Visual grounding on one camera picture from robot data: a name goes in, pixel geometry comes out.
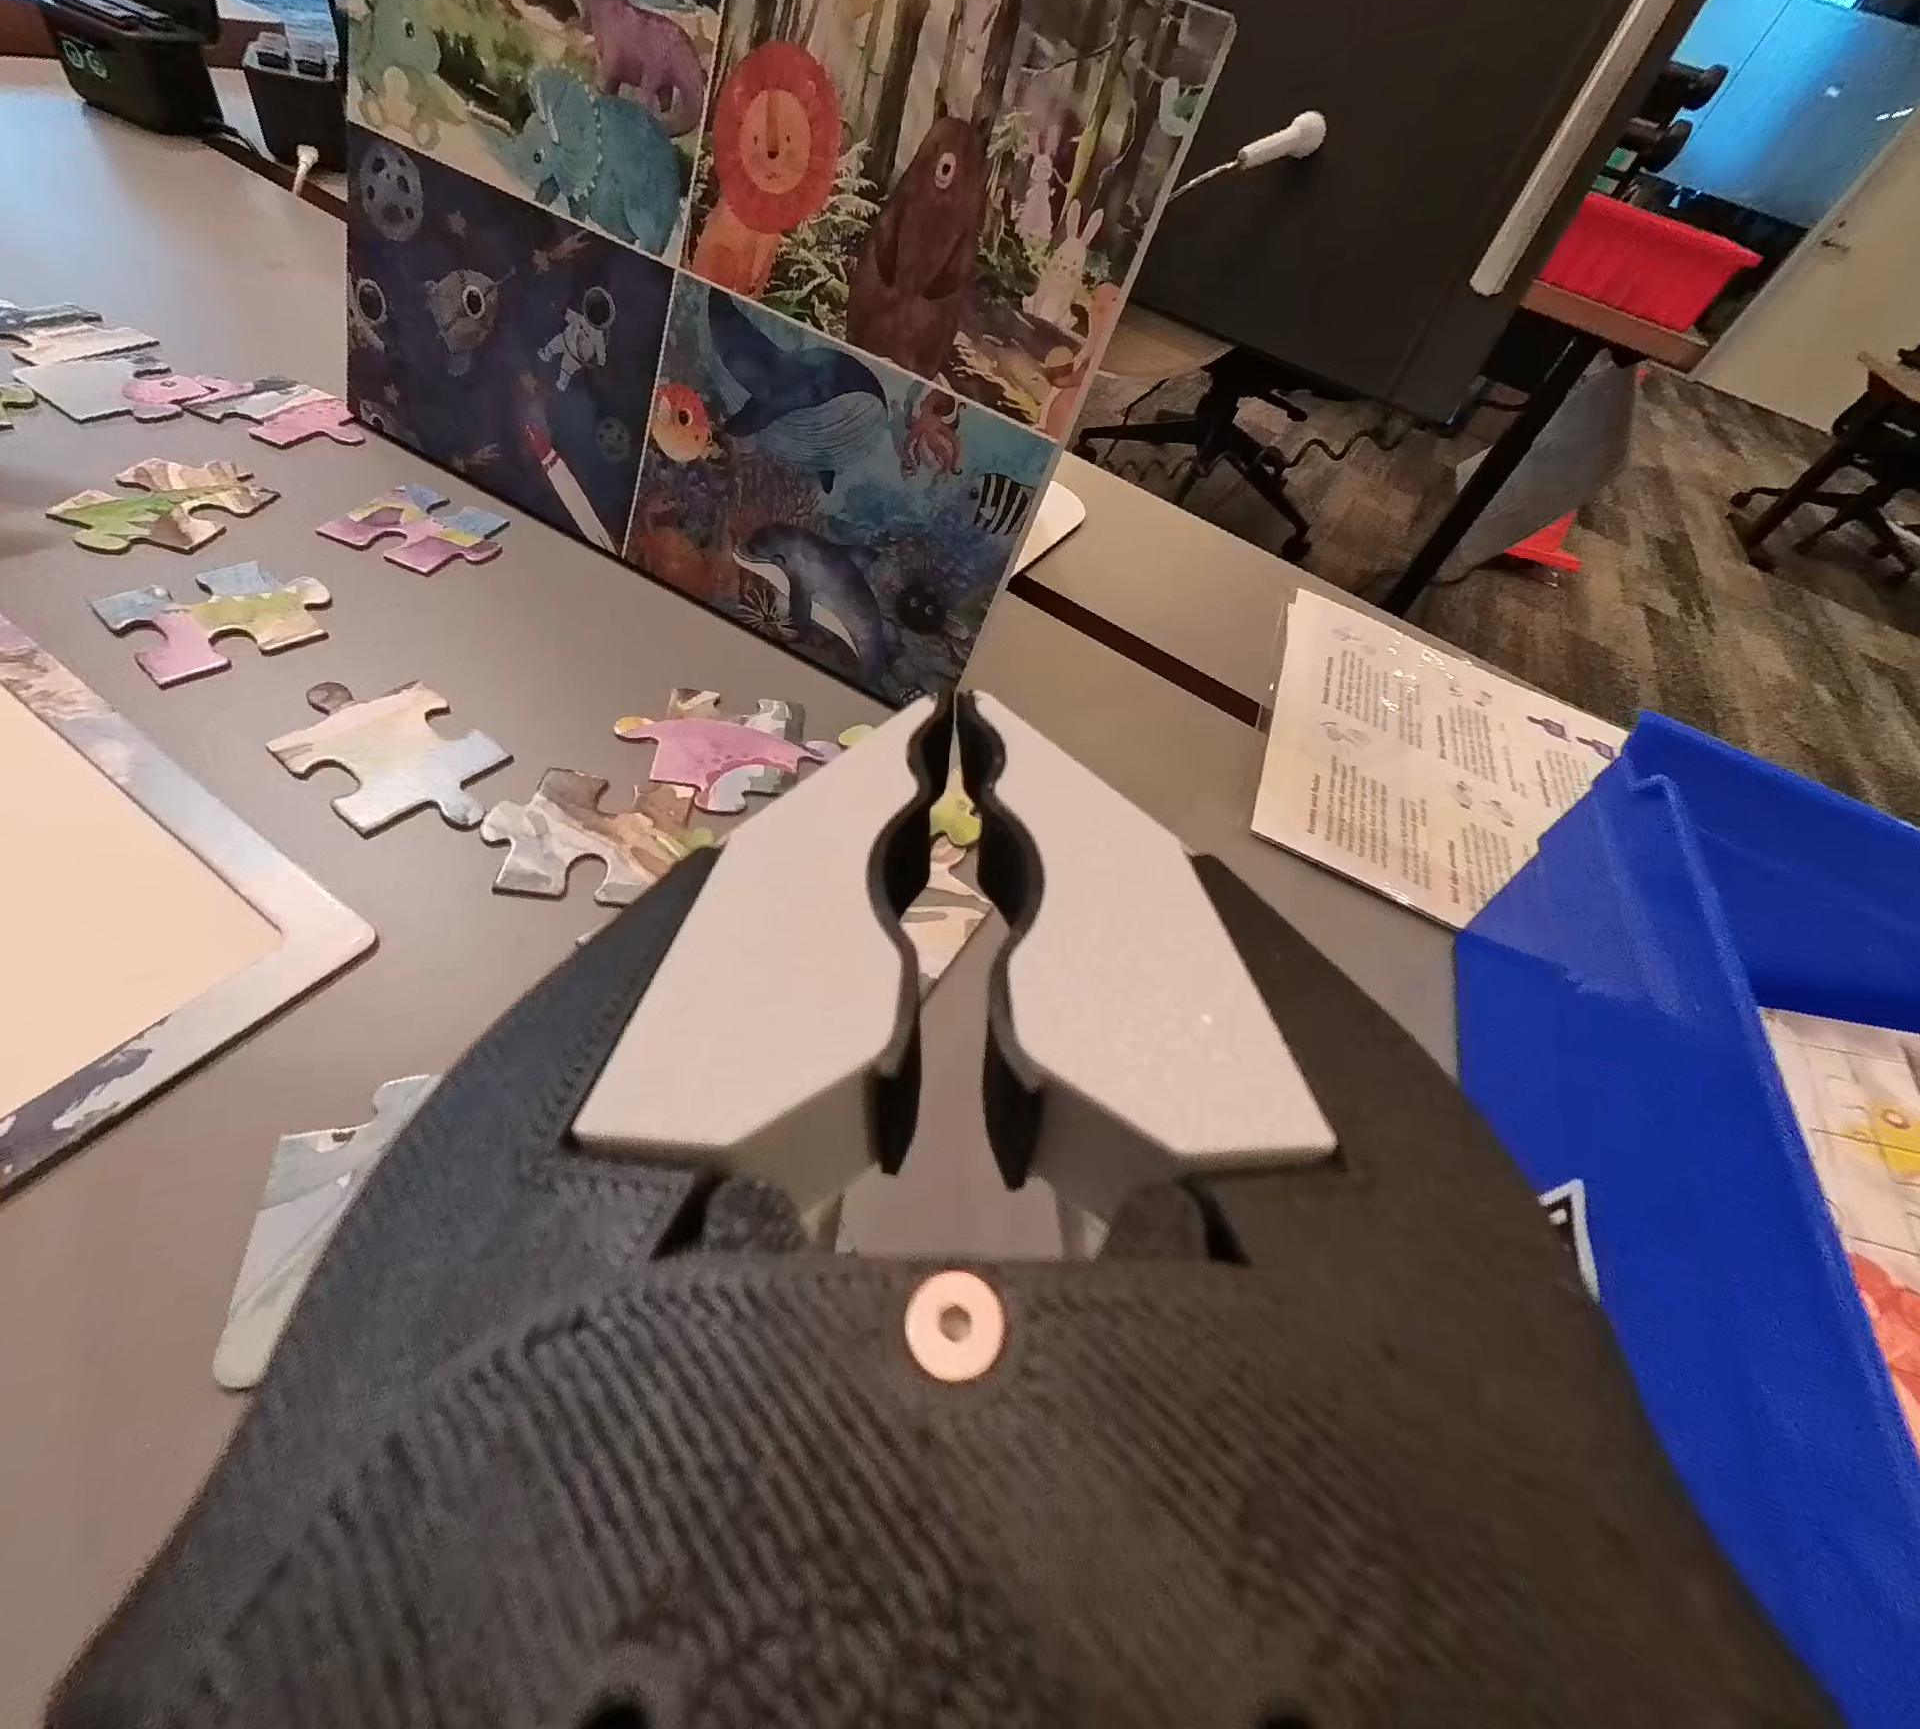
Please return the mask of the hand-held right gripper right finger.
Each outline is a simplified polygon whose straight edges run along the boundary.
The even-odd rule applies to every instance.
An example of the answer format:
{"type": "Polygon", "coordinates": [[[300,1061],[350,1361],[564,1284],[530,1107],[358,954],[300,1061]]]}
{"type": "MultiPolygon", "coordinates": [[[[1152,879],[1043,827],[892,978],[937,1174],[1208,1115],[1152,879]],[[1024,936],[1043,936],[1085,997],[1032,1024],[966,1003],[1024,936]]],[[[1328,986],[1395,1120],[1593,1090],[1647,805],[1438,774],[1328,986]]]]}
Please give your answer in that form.
{"type": "Polygon", "coordinates": [[[1112,1220],[1129,1190],[1328,1164],[1318,1107],[1195,852],[1002,698],[966,698],[988,971],[982,1126],[1008,1190],[1112,1220]]]}

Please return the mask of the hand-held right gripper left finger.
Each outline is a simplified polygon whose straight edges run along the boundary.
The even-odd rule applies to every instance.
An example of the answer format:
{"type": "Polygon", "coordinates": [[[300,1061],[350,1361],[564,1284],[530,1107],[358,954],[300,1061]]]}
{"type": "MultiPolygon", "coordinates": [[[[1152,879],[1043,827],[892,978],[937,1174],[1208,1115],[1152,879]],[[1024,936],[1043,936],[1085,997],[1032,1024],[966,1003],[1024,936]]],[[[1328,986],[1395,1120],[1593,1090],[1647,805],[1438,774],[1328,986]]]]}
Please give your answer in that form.
{"type": "Polygon", "coordinates": [[[603,1162],[778,1184],[804,1215],[916,1133],[916,952],[953,698],[916,698],[696,852],[672,924],[573,1142],[603,1162]]]}

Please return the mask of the jigsaw puzzle pieces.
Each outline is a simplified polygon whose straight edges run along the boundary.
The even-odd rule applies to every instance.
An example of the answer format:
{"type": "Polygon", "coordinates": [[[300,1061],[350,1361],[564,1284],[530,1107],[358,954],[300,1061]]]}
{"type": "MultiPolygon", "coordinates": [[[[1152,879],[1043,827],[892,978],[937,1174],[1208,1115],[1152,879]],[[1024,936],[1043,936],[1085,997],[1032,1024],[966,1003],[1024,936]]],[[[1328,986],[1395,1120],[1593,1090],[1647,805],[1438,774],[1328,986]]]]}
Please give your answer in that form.
{"type": "MultiPolygon", "coordinates": [[[[8,427],[40,398],[70,420],[249,420],[256,443],[312,443],[312,438],[358,438],[344,407],[288,383],[195,383],[171,374],[147,355],[108,355],[108,326],[45,326],[45,317],[88,317],[88,313],[8,313],[8,349],[19,374],[8,374],[8,427]]],[[[273,490],[256,484],[241,460],[171,460],[147,458],[115,478],[115,497],[70,497],[49,505],[75,534],[81,550],[121,559],[135,542],[195,550],[205,505],[218,512],[262,512],[273,490]]],[[[397,534],[392,559],[406,569],[432,569],[432,559],[492,559],[492,512],[446,512],[432,490],[392,490],[376,505],[330,522],[323,534],[350,534],[350,542],[376,542],[397,534]]],[[[139,653],[153,687],[205,687],[229,664],[225,637],[256,637],[256,653],[294,653],[323,637],[319,605],[330,592],[319,574],[273,574],[262,562],[225,562],[195,574],[195,604],[171,604],[162,592],[121,592],[95,604],[108,631],[157,631],[139,653]]],[[[748,791],[775,795],[791,786],[804,761],[821,761],[832,743],[804,743],[804,711],[758,701],[738,732],[758,732],[758,753],[688,753],[696,778],[631,786],[629,805],[607,805],[607,778],[580,778],[552,764],[527,805],[492,805],[483,814],[466,778],[500,774],[511,753],[466,731],[440,732],[432,721],[450,711],[432,687],[397,687],[383,698],[358,698],[350,687],[312,687],[319,721],[273,743],[268,753],[288,774],[350,774],[358,791],[337,795],[337,814],[358,837],[392,827],[397,814],[440,811],[450,827],[473,827],[500,849],[492,896],[544,896],[573,886],[577,859],[603,859],[595,906],[631,906],[659,876],[672,876],[688,849],[711,840],[696,811],[741,811],[748,791]]],[[[974,840],[969,795],[953,791],[934,805],[934,879],[906,914],[906,936],[916,952],[916,986],[959,965],[959,952],[988,919],[988,901],[966,879],[966,849],[974,840]]],[[[249,1259],[229,1299],[229,1326],[218,1345],[218,1388],[249,1391],[268,1373],[268,1358],[337,1233],[350,1196],[365,1184],[376,1162],[392,1144],[397,1120],[432,1098],[432,1075],[397,1075],[376,1090],[376,1115],[350,1126],[294,1133],[273,1144],[268,1196],[249,1233],[249,1259]]]]}

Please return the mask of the white puzzle tray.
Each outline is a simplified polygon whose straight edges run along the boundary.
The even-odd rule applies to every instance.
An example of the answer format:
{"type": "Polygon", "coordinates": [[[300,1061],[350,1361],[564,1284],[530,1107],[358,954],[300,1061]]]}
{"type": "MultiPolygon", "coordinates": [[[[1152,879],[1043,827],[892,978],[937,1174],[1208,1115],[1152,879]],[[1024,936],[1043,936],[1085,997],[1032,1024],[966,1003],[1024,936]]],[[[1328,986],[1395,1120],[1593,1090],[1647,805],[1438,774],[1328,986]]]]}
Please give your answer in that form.
{"type": "Polygon", "coordinates": [[[0,623],[0,1190],[376,952],[376,924],[0,623]]]}

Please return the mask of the laminated instruction sheet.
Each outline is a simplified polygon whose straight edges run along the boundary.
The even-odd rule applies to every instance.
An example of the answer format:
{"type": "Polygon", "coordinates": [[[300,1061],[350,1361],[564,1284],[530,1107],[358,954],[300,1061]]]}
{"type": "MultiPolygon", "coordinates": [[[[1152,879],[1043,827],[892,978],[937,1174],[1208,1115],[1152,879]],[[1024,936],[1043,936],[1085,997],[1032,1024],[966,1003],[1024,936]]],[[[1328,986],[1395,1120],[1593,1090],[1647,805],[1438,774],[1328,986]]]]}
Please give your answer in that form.
{"type": "Polygon", "coordinates": [[[1250,827],[1464,932],[1625,743],[1572,701],[1299,592],[1250,827]]]}

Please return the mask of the blue plastic bin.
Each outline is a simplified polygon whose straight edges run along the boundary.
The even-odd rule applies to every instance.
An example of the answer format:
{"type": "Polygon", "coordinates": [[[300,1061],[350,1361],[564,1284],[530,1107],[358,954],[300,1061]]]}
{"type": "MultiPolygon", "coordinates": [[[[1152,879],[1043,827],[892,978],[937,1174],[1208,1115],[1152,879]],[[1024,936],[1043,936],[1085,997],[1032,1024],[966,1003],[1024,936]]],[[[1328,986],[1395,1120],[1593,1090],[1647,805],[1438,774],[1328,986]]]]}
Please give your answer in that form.
{"type": "Polygon", "coordinates": [[[1642,711],[1455,932],[1455,1075],[1787,1646],[1920,1721],[1914,1440],[1764,1010],[1920,1035],[1920,837],[1642,711]]]}

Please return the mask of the black office chair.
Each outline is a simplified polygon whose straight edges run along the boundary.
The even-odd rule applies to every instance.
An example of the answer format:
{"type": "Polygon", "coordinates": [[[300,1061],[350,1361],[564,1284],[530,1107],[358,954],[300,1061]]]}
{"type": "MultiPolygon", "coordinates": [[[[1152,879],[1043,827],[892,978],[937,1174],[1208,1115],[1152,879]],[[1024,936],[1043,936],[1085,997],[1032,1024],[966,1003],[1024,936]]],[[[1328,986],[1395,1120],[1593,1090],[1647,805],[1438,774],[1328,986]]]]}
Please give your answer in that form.
{"type": "Polygon", "coordinates": [[[1208,478],[1208,466],[1234,466],[1292,534],[1281,542],[1284,562],[1304,562],[1309,550],[1309,524],[1304,512],[1292,505],[1284,497],[1284,466],[1281,466],[1281,448],[1265,448],[1261,438],[1250,438],[1234,427],[1244,398],[1261,398],[1276,413],[1284,413],[1292,427],[1304,427],[1304,407],[1299,398],[1354,398],[1350,388],[1324,383],[1324,374],[1304,374],[1292,358],[1276,358],[1261,349],[1223,349],[1208,365],[1204,365],[1204,394],[1188,420],[1118,420],[1118,427],[1085,427],[1073,458],[1097,460],[1097,443],[1188,443],[1191,460],[1172,490],[1172,505],[1188,505],[1188,497],[1208,478]]]}
{"type": "Polygon", "coordinates": [[[1838,524],[1865,524],[1876,559],[1914,582],[1914,534],[1896,524],[1888,505],[1920,497],[1920,349],[1854,358],[1865,398],[1838,413],[1828,458],[1794,490],[1731,497],[1731,522],[1766,501],[1766,512],[1742,524],[1742,562],[1772,569],[1766,541],[1821,505],[1828,522],[1794,550],[1815,550],[1838,524]]]}

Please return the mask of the grey plastic sheet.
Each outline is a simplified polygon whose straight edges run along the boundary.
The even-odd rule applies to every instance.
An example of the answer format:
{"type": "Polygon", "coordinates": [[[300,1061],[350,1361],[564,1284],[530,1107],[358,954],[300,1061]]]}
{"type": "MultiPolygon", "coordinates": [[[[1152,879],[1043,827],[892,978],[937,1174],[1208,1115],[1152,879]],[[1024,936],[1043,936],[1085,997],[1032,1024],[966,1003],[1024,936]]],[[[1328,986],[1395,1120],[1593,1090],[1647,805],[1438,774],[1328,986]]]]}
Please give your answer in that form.
{"type": "Polygon", "coordinates": [[[1438,582],[1464,582],[1477,562],[1529,542],[1532,534],[1583,512],[1628,460],[1642,365],[1593,358],[1567,407],[1545,420],[1524,466],[1477,512],[1477,524],[1446,559],[1438,582]]]}

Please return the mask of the forest picture puzzle board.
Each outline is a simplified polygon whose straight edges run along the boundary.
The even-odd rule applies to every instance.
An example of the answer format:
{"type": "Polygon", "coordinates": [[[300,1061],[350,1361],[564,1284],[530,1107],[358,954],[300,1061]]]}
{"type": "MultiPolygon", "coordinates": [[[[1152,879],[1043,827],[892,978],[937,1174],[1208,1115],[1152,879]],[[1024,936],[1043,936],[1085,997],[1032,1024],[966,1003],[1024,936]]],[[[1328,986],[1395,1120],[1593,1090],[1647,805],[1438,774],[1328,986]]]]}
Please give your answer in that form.
{"type": "Polygon", "coordinates": [[[1764,1010],[1871,1339],[1920,1440],[1920,1035],[1764,1010]]]}

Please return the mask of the long wooden table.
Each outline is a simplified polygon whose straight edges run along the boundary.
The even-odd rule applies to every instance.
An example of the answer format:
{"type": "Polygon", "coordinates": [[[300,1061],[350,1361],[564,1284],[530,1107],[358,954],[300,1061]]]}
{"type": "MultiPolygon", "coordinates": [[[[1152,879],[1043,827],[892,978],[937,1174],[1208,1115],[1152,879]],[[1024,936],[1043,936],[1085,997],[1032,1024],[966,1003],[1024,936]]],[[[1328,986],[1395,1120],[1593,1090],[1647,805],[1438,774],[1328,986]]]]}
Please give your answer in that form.
{"type": "Polygon", "coordinates": [[[1559,326],[1567,349],[1550,355],[1545,383],[1524,398],[1514,427],[1486,448],[1486,460],[1471,466],[1434,541],[1416,550],[1416,562],[1379,592],[1379,616],[1395,623],[1416,623],[1438,569],[1455,559],[1455,542],[1514,484],[1514,466],[1529,460],[1529,448],[1542,443],[1542,432],[1572,398],[1572,388],[1596,355],[1619,355],[1625,365],[1659,358],[1680,374],[1706,358],[1706,344],[1694,329],[1642,326],[1567,287],[1529,287],[1524,317],[1559,326]]]}

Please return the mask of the animal picture board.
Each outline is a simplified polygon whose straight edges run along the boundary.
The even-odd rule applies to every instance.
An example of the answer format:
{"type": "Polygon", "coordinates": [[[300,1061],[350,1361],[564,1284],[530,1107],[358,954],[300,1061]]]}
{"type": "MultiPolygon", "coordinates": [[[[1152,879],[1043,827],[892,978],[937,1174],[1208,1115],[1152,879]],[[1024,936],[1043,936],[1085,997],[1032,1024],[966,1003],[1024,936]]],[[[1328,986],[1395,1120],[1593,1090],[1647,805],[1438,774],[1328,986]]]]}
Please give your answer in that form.
{"type": "Polygon", "coordinates": [[[350,0],[350,413],[937,698],[1227,44],[1204,0],[350,0]]]}

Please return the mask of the red plastic bin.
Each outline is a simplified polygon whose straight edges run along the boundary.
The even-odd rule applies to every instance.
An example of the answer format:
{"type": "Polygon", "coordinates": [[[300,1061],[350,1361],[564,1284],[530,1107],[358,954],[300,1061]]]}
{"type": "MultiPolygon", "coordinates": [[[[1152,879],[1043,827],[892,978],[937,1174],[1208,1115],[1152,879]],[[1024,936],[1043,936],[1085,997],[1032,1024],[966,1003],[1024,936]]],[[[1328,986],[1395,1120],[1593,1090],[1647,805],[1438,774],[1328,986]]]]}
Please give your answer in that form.
{"type": "Polygon", "coordinates": [[[1694,329],[1750,263],[1764,263],[1764,251],[1742,238],[1593,191],[1545,251],[1542,287],[1694,329]]]}

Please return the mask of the small black charger dock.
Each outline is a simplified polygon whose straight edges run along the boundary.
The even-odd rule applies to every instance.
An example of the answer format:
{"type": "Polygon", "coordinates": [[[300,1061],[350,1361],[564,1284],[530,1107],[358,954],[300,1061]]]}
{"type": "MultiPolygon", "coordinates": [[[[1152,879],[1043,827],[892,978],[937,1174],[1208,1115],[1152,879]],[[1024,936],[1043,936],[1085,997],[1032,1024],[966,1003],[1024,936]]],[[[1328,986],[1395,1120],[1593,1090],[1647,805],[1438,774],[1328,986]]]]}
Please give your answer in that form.
{"type": "Polygon", "coordinates": [[[350,84],[337,44],[262,33],[241,49],[241,74],[256,93],[262,147],[282,163],[300,163],[300,155],[319,155],[319,173],[350,163],[350,84]]]}

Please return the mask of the black charger box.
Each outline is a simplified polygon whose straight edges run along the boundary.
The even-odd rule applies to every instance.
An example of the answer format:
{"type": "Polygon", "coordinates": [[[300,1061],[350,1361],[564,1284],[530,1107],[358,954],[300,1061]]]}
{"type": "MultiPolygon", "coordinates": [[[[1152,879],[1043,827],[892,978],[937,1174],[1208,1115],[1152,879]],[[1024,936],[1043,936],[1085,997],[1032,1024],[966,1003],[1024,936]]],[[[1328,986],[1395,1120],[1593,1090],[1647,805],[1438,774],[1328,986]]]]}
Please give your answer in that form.
{"type": "Polygon", "coordinates": [[[70,90],[88,110],[147,131],[229,131],[205,55],[211,44],[225,44],[218,0],[40,0],[40,16],[70,90]]]}

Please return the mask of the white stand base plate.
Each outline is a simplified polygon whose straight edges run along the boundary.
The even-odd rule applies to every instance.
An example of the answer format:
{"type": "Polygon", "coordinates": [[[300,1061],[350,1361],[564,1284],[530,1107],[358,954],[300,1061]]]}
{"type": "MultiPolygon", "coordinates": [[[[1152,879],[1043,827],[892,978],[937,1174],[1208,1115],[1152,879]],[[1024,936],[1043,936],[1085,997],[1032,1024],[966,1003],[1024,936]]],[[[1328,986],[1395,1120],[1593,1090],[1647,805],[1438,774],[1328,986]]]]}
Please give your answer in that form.
{"type": "Polygon", "coordinates": [[[1059,550],[1085,522],[1093,505],[1064,484],[1043,484],[1041,512],[1021,534],[1012,574],[1024,574],[1043,550],[1059,550]]]}

